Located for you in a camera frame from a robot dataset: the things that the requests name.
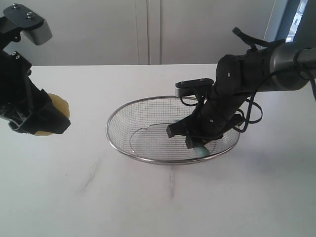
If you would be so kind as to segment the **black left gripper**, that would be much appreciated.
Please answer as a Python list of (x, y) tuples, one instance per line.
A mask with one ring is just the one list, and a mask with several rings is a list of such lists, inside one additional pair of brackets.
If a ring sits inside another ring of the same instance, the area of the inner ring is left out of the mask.
[(38, 131), (63, 134), (71, 125), (52, 103), (45, 90), (30, 80), (32, 64), (19, 52), (0, 48), (0, 117), (19, 133)]

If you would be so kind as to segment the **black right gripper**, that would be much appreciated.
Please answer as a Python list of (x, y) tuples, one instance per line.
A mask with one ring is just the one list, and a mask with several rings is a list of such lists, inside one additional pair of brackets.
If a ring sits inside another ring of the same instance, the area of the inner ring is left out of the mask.
[(212, 87), (195, 95), (197, 107), (190, 117), (167, 126), (169, 138), (185, 136), (188, 149), (204, 146), (204, 139), (216, 139), (245, 118), (236, 111), (269, 74), (269, 57), (263, 53), (225, 55), (216, 67)]

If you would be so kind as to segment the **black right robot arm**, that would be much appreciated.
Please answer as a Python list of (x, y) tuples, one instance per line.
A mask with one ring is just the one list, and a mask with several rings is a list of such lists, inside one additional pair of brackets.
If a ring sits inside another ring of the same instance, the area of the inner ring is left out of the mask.
[(184, 136), (188, 149), (221, 139), (229, 130), (244, 133), (253, 124), (258, 92), (296, 91), (316, 86), (316, 50), (283, 39), (267, 42), (234, 28), (249, 46), (243, 55), (227, 54), (217, 63), (215, 79), (176, 83), (176, 96), (195, 96), (193, 112), (167, 129), (169, 138)]

